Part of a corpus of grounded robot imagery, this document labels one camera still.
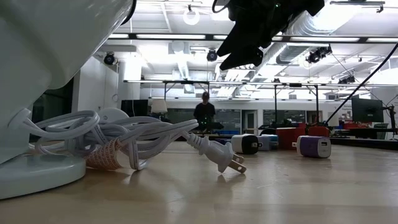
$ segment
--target wooden table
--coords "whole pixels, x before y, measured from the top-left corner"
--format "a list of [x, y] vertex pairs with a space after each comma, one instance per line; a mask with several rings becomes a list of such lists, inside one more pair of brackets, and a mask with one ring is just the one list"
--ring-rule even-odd
[[89, 169], [72, 184], [0, 201], [0, 223], [397, 223], [395, 152], [333, 146], [324, 160], [259, 152], [245, 165], [245, 174], [220, 175], [175, 142], [141, 172]]

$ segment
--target white power cord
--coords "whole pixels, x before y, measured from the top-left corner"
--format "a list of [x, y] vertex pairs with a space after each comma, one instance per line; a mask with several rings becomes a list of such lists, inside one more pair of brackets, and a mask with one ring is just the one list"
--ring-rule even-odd
[[[228, 166], [242, 173], [246, 171], [241, 165], [243, 158], [233, 153], [230, 143], [222, 145], [188, 133], [198, 126], [197, 120], [170, 124], [151, 117], [133, 117], [105, 123], [100, 122], [95, 111], [80, 111], [34, 124], [28, 118], [29, 114], [28, 109], [20, 111], [9, 123], [9, 128], [20, 126], [40, 136], [37, 143], [30, 145], [30, 148], [42, 154], [69, 152], [74, 156], [85, 157], [97, 150], [98, 146], [117, 139], [123, 146], [121, 152], [129, 157], [131, 168], [141, 170], [147, 165], [148, 159], [161, 153], [171, 142], [182, 136], [189, 145], [199, 150], [199, 155], [205, 154], [209, 160], [218, 164], [220, 172], [224, 172]], [[51, 146], [42, 145], [53, 140], [64, 142]]]

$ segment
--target electrical plug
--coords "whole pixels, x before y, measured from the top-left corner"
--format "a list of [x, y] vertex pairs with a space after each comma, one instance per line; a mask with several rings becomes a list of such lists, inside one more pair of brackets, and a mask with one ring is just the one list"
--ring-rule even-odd
[[240, 173], [246, 171], [246, 167], [242, 166], [243, 157], [237, 156], [232, 151], [231, 143], [227, 142], [225, 145], [210, 141], [208, 136], [201, 138], [196, 134], [189, 134], [187, 143], [199, 150], [199, 155], [206, 155], [206, 157], [218, 165], [218, 171], [224, 172], [227, 167], [230, 167]]

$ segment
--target person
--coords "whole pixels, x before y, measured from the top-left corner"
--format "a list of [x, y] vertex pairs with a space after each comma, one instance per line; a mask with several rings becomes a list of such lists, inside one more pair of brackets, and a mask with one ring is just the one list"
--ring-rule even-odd
[[214, 105], [209, 103], [209, 93], [204, 92], [201, 96], [202, 102], [197, 105], [195, 108], [195, 112], [193, 116], [197, 119], [200, 123], [210, 123], [214, 119], [214, 115], [216, 114], [216, 110]]

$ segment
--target lamp shade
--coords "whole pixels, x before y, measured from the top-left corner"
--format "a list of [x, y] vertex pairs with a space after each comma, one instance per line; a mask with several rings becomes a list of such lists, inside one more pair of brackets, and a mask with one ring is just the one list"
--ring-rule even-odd
[[150, 110], [151, 113], [166, 113], [167, 106], [166, 101], [164, 99], [153, 99], [152, 100], [152, 108]]

